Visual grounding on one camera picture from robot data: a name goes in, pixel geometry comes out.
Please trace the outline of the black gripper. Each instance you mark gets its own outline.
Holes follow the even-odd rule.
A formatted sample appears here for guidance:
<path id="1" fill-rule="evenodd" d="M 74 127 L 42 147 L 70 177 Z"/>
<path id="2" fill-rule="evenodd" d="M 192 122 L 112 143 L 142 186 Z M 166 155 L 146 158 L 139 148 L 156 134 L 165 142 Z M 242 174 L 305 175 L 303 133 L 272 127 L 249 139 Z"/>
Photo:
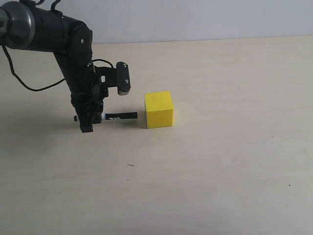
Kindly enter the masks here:
<path id="1" fill-rule="evenodd" d="M 92 124 L 102 122 L 104 102 L 100 93 L 101 78 L 95 71 L 92 50 L 71 53 L 55 51 L 54 57 L 71 93 L 71 103 L 76 110 L 83 133 L 93 132 Z"/>

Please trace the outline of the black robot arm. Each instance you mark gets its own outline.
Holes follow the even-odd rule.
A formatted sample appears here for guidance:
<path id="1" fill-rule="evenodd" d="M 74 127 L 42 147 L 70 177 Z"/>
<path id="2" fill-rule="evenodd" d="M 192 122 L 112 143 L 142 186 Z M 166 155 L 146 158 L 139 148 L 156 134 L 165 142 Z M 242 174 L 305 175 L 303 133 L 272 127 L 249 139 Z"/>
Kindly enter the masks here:
<path id="1" fill-rule="evenodd" d="M 92 61 L 92 31 L 80 20 L 32 0 L 0 7 L 0 41 L 5 48 L 51 52 L 70 89 L 71 103 L 83 133 L 93 131 L 93 118 L 103 102 L 100 77 Z"/>

